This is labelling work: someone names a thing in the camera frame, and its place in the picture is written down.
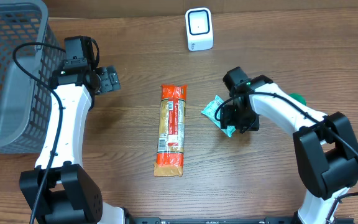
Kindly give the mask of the teal tissue packet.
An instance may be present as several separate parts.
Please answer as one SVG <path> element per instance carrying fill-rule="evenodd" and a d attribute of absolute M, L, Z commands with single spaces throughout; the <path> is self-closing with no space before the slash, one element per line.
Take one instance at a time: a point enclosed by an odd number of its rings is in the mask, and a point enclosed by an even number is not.
<path fill-rule="evenodd" d="M 215 112 L 223 102 L 224 101 L 218 95 L 216 95 L 214 100 L 209 102 L 206 107 L 201 111 L 201 114 L 209 118 L 224 134 L 231 138 L 232 134 L 236 130 L 235 127 L 228 126 L 226 129 L 223 129 L 221 128 L 220 122 L 215 118 Z"/>

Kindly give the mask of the green lidded jar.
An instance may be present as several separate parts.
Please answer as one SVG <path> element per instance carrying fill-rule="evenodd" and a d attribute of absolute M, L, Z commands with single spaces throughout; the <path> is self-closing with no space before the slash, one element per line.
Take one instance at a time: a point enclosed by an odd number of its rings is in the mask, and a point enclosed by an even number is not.
<path fill-rule="evenodd" d="M 289 96 L 292 97 L 293 99 L 295 99 L 296 101 L 300 102 L 302 105 L 305 105 L 305 106 L 307 105 L 306 100 L 302 95 L 297 94 L 297 93 L 290 93 Z"/>

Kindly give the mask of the long orange noodle package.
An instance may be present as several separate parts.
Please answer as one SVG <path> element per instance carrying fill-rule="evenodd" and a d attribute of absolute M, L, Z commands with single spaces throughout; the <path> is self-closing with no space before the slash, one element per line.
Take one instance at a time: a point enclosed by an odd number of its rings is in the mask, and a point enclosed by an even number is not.
<path fill-rule="evenodd" d="M 186 95 L 186 85 L 162 85 L 156 177 L 183 175 Z"/>

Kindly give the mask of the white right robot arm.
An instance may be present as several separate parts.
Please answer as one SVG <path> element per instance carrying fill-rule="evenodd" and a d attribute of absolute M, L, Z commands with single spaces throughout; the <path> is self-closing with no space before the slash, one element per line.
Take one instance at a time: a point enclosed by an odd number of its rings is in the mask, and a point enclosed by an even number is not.
<path fill-rule="evenodd" d="M 306 195 L 292 222 L 339 223 L 334 213 L 358 181 L 358 142 L 348 118 L 307 107 L 264 75 L 250 79 L 241 71 L 229 72 L 223 83 L 230 98 L 215 114 L 221 128 L 258 131 L 259 117 L 265 116 L 293 138 Z"/>

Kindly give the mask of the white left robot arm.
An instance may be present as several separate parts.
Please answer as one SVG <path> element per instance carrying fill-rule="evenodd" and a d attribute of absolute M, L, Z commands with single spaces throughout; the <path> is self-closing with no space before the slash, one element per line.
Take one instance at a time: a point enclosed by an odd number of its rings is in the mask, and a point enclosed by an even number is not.
<path fill-rule="evenodd" d="M 42 151 L 19 187 L 32 213 L 31 223 L 129 223 L 122 207 L 104 202 L 100 188 L 83 168 L 86 117 L 99 93 L 119 90 L 113 66 L 88 72 L 83 81 L 54 71 L 46 85 L 52 108 Z"/>

